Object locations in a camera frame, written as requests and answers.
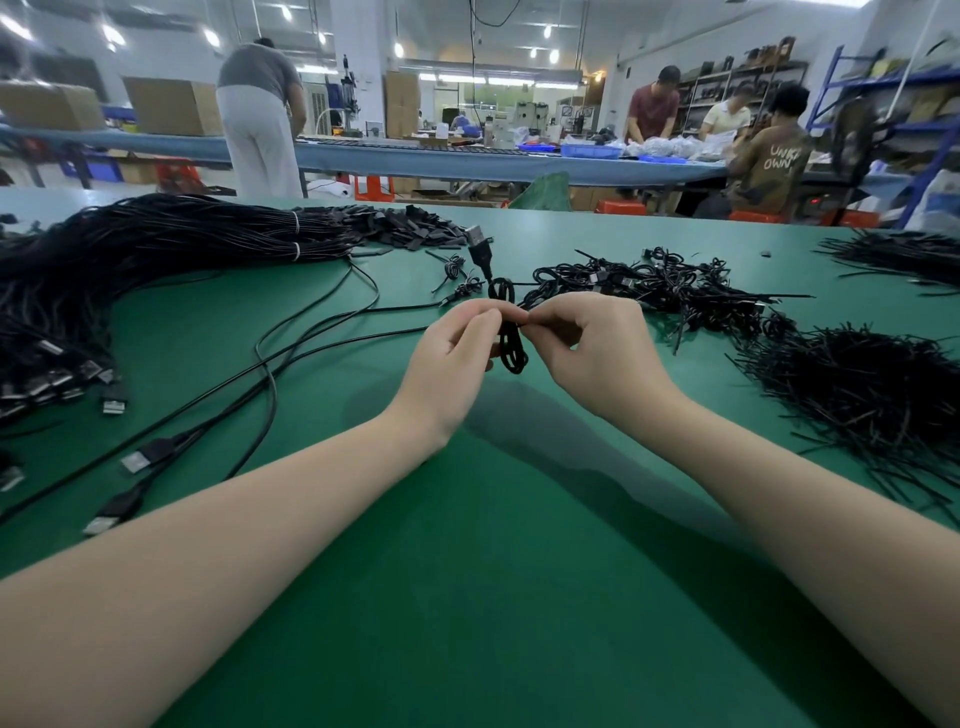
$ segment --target gray t-shirt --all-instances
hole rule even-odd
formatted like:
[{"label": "gray t-shirt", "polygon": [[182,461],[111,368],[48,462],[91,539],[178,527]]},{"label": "gray t-shirt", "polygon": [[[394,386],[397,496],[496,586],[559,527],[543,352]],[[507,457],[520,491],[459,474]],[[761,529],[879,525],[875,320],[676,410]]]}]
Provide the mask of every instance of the gray t-shirt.
[{"label": "gray t-shirt", "polygon": [[287,87],[299,83],[297,68],[276,48],[245,43],[224,61],[217,79],[217,88],[225,85],[252,85],[270,91],[286,103]]}]

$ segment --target white cloth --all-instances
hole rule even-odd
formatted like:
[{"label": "white cloth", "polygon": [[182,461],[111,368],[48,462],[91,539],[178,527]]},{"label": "white cloth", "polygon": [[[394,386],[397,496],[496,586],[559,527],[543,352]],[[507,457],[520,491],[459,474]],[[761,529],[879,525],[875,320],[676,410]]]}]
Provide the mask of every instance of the white cloth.
[{"label": "white cloth", "polygon": [[237,196],[302,198],[300,170],[283,102],[251,85],[217,89]]},{"label": "white cloth", "polygon": [[726,101],[714,104],[704,117],[704,124],[712,124],[712,133],[735,132],[741,127],[750,126],[750,110],[744,107],[737,113],[730,113]]}]

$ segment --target man in gray shirt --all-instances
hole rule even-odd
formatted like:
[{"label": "man in gray shirt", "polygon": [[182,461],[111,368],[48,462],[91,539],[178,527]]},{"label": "man in gray shirt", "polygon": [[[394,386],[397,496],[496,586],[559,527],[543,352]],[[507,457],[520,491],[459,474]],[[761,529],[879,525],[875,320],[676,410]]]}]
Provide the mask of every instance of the man in gray shirt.
[{"label": "man in gray shirt", "polygon": [[262,37],[230,53],[217,80],[217,106],[238,196],[302,197],[294,138],[306,122],[303,86],[272,40]]}]

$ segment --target person in white shirt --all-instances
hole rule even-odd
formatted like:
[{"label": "person in white shirt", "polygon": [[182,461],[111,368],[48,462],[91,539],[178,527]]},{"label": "person in white shirt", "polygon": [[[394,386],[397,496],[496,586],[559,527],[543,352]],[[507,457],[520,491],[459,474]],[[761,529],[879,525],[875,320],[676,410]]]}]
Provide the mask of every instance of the person in white shirt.
[{"label": "person in white shirt", "polygon": [[754,87],[749,81],[740,84],[726,101],[715,104],[700,127],[700,140],[706,141],[712,133],[733,132],[750,126],[750,110],[747,104],[754,98]]}]

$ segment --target workbench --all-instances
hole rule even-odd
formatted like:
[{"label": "workbench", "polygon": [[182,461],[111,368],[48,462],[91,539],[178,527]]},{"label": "workbench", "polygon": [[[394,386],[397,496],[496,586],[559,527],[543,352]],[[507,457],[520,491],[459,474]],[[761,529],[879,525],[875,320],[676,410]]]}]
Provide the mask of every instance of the workbench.
[{"label": "workbench", "polygon": [[[15,129],[0,125],[0,143],[21,157],[23,139],[40,139],[63,158],[74,161],[83,177],[82,148],[119,149],[141,154],[165,155],[194,160],[200,164],[229,164],[227,143],[222,136],[167,136],[163,134],[102,132],[58,132],[44,129]],[[301,172],[346,172],[381,177],[422,177],[440,180],[481,182],[532,182],[542,175],[566,172],[570,184],[598,187],[668,187],[727,176],[726,167],[716,163],[654,164],[630,159],[580,159],[560,155],[526,154],[519,151],[454,148],[424,149],[416,142],[401,139],[345,139],[340,142],[298,141],[294,145]],[[43,186],[35,167],[34,184]],[[870,175],[861,184],[868,194],[891,200],[910,184],[907,175]],[[808,172],[805,182],[839,184],[828,172]]]},{"label": "workbench", "polygon": [[[46,225],[113,199],[5,188],[0,211]],[[666,245],[688,260],[727,260],[739,288],[814,294],[780,307],[804,329],[871,322],[888,333],[944,337],[960,315],[956,298],[921,297],[925,289],[906,279],[838,279],[848,269],[812,252],[823,230],[434,209],[493,235],[494,274],[517,281],[538,266],[576,261],[574,249],[632,261],[644,247]],[[444,275],[424,252],[358,264],[379,284],[382,306],[428,302]],[[36,413],[24,426],[61,424],[3,444],[25,461],[28,480],[0,494],[0,506],[247,367],[260,333],[328,290],[345,266],[233,271],[123,299],[112,326],[127,414],[104,417],[90,395]],[[351,280],[274,346],[371,297]],[[437,315],[359,317],[317,343],[427,325]],[[688,334],[673,356],[662,338],[673,325],[649,321],[667,370],[693,399],[789,449],[809,447],[791,436],[782,406],[724,356],[733,353],[726,337]],[[298,363],[279,380],[276,423],[250,467],[379,412],[416,342],[390,337]],[[578,407],[527,349],[523,374],[497,366],[449,446],[337,539],[161,728],[925,724],[699,486]],[[161,434],[220,411],[248,382]],[[261,427],[266,405],[261,398],[214,429],[157,482],[147,507],[221,480]],[[377,443],[370,449],[375,456]],[[869,484],[840,452],[809,457]],[[0,574],[76,544],[96,509],[130,484],[112,463],[17,516],[0,528]]]}]

